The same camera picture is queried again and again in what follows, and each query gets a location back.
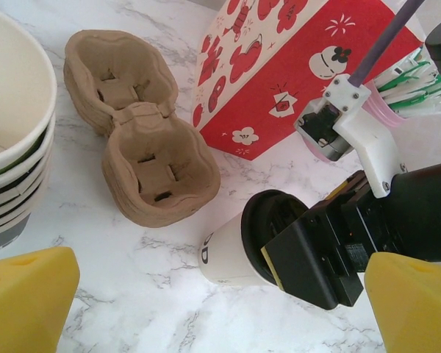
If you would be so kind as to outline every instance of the black cable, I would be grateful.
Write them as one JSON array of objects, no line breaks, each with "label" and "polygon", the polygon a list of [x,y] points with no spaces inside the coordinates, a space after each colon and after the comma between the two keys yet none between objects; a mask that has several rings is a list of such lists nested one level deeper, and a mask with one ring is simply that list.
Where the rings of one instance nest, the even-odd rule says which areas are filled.
[{"label": "black cable", "polygon": [[377,63],[377,60],[383,55],[387,47],[392,43],[397,34],[405,27],[409,19],[417,12],[418,7],[425,0],[407,0],[402,8],[395,14],[389,26],[384,30],[379,39],[374,43],[373,47],[361,61],[358,68],[349,78],[349,82],[354,87],[363,84],[366,77]]}]

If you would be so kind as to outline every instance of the stacked paper cup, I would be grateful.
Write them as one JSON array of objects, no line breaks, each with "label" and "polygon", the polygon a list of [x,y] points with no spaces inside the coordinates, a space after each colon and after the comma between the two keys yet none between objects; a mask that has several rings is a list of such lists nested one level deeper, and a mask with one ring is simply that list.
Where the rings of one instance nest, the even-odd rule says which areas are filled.
[{"label": "stacked paper cup", "polygon": [[39,43],[0,13],[0,248],[46,191],[57,84]]}]

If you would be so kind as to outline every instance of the red box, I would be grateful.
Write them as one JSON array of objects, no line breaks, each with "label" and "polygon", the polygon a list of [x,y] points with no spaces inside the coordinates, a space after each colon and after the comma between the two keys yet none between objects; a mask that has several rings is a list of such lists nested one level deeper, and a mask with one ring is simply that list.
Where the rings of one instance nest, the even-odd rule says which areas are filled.
[{"label": "red box", "polygon": [[[258,157],[353,72],[393,16],[380,0],[227,0],[199,48],[193,125],[211,147]],[[405,28],[367,79],[421,44]]]}]

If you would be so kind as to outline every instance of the marble surface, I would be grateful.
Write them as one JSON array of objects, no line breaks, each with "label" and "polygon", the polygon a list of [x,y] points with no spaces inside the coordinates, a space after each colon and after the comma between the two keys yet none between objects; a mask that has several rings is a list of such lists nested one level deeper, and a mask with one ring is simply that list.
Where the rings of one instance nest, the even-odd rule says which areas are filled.
[{"label": "marble surface", "polygon": [[78,117],[62,81],[67,39],[80,29],[120,29],[152,43],[179,83],[177,113],[189,120],[196,46],[214,11],[185,0],[0,0],[0,10],[43,44],[59,83],[49,190],[22,236],[0,251],[75,251],[82,274],[59,353],[384,352],[365,293],[353,308],[326,312],[272,287],[210,284],[197,267],[201,239],[250,196],[278,188],[312,206],[359,168],[355,154],[326,164],[298,135],[252,163],[213,151],[220,193],[163,229],[126,220],[111,198],[100,166],[106,141]]}]

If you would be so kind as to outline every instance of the brown cup carrier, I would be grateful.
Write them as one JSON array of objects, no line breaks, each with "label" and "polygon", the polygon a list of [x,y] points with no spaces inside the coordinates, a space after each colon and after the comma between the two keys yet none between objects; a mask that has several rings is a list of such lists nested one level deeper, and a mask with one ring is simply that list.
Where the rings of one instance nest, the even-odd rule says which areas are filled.
[{"label": "brown cup carrier", "polygon": [[64,80],[83,120],[109,136],[103,174],[127,218],[163,227],[215,197],[219,169],[176,117],[178,86],[153,46],[125,32],[78,32],[65,47]]}]

